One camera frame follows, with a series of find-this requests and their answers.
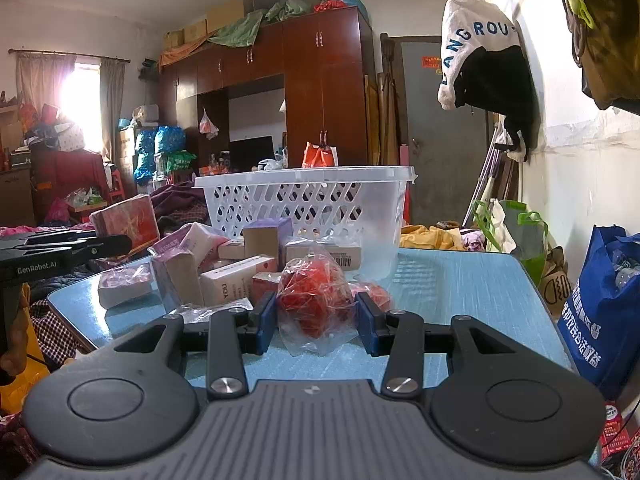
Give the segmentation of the red item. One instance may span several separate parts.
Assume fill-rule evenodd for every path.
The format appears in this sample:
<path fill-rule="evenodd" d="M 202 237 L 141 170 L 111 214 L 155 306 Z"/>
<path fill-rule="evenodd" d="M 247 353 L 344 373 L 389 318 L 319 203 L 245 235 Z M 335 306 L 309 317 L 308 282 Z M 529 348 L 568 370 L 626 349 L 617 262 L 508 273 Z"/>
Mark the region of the red item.
<path fill-rule="evenodd" d="M 342 269 L 326 252 L 284 267 L 277 293 L 278 329 L 293 356 L 326 356 L 356 336 L 355 300 Z"/>

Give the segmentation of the purple cardboard box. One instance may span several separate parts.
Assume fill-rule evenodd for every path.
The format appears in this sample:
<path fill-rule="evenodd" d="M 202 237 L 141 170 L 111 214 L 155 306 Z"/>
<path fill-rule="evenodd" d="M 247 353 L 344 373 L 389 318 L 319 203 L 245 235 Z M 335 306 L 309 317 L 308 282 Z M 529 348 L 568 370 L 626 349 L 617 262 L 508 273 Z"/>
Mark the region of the purple cardboard box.
<path fill-rule="evenodd" d="M 245 257 L 269 256 L 279 268 L 285 264 L 285 245 L 293 237 L 293 223 L 289 218 L 260 219 L 242 229 Z"/>

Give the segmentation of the white box with barcode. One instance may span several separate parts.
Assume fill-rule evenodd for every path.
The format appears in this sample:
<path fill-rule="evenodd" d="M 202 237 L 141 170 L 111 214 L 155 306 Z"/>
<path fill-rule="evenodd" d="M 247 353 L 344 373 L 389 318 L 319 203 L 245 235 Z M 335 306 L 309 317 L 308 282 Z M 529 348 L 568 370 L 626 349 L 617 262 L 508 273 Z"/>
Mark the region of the white box with barcode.
<path fill-rule="evenodd" d="M 362 263 L 362 249 L 354 240 L 296 238 L 285 245 L 285 261 L 314 255 L 330 256 L 343 271 L 357 271 Z"/>

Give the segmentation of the yellow floral blanket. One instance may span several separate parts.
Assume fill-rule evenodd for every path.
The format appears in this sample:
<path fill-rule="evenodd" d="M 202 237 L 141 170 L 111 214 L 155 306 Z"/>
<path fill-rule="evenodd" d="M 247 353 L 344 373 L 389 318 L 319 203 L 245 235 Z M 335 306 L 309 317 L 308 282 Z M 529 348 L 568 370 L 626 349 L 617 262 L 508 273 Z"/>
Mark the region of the yellow floral blanket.
<path fill-rule="evenodd" d="M 437 226 L 404 226 L 400 233 L 399 247 L 465 251 L 459 229 L 444 230 Z"/>

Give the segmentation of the white plastic laundry basket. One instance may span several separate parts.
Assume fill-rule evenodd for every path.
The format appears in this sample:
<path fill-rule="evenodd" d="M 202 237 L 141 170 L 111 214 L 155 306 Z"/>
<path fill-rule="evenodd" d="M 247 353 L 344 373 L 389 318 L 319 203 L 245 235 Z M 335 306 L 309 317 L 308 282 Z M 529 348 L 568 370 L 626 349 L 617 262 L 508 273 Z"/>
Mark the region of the white plastic laundry basket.
<path fill-rule="evenodd" d="M 197 177 L 212 227 L 230 238 L 250 222 L 289 218 L 294 235 L 341 238 L 361 247 L 358 273 L 381 281 L 396 266 L 408 166 L 294 168 Z"/>

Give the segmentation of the black television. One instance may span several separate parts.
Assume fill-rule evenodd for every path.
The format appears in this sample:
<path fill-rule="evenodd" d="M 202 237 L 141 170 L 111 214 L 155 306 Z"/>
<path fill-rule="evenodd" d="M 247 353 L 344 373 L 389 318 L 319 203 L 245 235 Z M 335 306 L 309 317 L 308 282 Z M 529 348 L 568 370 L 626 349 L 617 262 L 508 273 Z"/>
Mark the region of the black television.
<path fill-rule="evenodd" d="M 230 142 L 230 164 L 233 172 L 252 171 L 265 159 L 274 159 L 272 136 Z"/>

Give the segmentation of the red and white plastic bag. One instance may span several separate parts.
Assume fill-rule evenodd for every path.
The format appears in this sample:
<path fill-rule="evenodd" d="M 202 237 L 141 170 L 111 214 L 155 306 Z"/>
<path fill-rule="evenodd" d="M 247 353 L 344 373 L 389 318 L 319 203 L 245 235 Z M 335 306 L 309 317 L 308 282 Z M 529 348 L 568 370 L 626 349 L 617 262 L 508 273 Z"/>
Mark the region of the red and white plastic bag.
<path fill-rule="evenodd" d="M 308 142 L 303 154 L 303 168 L 337 167 L 337 149 L 334 146 Z"/>

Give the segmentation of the metal crutches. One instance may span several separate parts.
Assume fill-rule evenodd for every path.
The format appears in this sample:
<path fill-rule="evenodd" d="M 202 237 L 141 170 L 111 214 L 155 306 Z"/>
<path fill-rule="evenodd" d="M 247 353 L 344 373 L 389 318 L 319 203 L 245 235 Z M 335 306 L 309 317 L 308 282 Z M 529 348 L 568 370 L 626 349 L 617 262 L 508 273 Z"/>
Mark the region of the metal crutches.
<path fill-rule="evenodd" d="M 486 200 L 487 196 L 490 194 L 492 186 L 494 185 L 502 153 L 500 145 L 505 138 L 506 130 L 503 129 L 503 124 L 501 122 L 497 122 L 488 146 L 483 168 L 480 170 L 480 176 L 476 182 L 475 190 L 472 194 L 469 207 L 466 210 L 466 214 L 462 222 L 462 226 L 464 228 L 468 228 L 471 225 L 474 211 L 476 211 L 477 208 L 477 202 Z"/>

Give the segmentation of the green and white tote bag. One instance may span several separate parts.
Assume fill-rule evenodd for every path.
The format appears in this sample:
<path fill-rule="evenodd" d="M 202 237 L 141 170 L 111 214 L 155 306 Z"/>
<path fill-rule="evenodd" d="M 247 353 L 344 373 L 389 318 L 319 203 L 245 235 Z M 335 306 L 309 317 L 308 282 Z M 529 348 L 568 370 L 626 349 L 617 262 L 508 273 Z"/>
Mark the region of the green and white tote bag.
<path fill-rule="evenodd" d="M 488 252 L 511 255 L 524 266 L 535 285 L 541 281 L 549 250 L 548 224 L 537 211 L 517 200 L 477 200 L 476 226 L 486 238 Z"/>

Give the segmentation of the window curtains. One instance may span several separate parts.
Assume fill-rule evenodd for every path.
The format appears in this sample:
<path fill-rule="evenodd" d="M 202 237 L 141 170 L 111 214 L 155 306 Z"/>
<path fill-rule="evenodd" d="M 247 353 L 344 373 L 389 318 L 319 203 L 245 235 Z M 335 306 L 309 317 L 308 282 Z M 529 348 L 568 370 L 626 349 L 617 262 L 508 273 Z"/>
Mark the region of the window curtains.
<path fill-rule="evenodd" d="M 119 58 L 81 62 L 70 53 L 18 52 L 18 102 L 37 113 L 24 128 L 58 151 L 114 158 L 126 67 Z"/>

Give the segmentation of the grey metal door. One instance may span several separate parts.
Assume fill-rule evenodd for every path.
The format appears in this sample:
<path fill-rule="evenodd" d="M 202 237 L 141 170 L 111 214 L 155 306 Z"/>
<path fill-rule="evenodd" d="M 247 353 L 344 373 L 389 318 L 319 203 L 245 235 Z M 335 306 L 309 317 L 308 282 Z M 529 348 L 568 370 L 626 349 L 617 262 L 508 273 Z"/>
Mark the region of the grey metal door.
<path fill-rule="evenodd" d="M 416 173 L 409 186 L 410 222 L 461 223 L 485 161 L 487 113 L 469 105 L 453 110 L 440 106 L 437 36 L 400 40 L 397 70 L 402 143 L 408 146 L 409 165 Z"/>

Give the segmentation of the blue shopping bag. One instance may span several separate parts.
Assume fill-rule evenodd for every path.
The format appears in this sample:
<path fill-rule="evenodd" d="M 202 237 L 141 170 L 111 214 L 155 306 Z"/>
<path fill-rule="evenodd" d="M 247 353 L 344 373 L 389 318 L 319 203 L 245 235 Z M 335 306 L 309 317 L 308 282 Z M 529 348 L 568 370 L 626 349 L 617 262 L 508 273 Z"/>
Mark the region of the blue shopping bag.
<path fill-rule="evenodd" d="M 616 276 L 639 260 L 639 237 L 621 226 L 596 226 L 558 330 L 578 373 L 608 400 L 624 390 L 639 359 L 639 277 L 620 287 Z"/>

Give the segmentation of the dark red wooden wardrobe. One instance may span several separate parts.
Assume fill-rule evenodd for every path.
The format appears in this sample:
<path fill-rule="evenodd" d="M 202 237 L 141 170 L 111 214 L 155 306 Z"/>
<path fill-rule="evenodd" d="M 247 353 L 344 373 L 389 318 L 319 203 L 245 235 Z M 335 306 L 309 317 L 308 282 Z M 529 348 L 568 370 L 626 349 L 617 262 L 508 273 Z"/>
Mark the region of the dark red wooden wardrobe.
<path fill-rule="evenodd" d="M 160 71 L 160 121 L 189 133 L 201 160 L 230 141 L 234 96 L 283 84 L 288 163 L 326 143 L 344 166 L 370 164 L 366 91 L 374 79 L 372 29 L 354 6 L 262 27 L 254 46 L 204 42 Z"/>

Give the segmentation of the green cloth on wardrobe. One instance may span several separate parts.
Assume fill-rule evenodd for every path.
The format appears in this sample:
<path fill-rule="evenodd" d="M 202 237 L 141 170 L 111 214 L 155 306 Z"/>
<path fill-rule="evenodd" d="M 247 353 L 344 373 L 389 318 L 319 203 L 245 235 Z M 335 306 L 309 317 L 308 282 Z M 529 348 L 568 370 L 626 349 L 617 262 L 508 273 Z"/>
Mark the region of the green cloth on wardrobe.
<path fill-rule="evenodd" d="M 290 18 L 306 15 L 321 0 L 280 0 L 269 9 L 258 9 L 230 25 L 218 29 L 207 41 L 227 48 L 253 47 L 264 25 L 282 23 Z"/>

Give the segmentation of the white hoodie with blue letters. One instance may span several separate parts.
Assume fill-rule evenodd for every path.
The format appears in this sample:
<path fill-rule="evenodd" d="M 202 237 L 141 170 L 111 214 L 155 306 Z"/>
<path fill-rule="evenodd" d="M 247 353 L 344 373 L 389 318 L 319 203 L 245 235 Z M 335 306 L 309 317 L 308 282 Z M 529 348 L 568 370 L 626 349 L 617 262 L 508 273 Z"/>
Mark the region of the white hoodie with blue letters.
<path fill-rule="evenodd" d="M 520 38 L 498 6 L 486 0 L 448 0 L 442 16 L 442 81 L 437 93 L 442 108 L 457 107 L 454 83 L 472 54 L 510 47 L 521 47 Z"/>

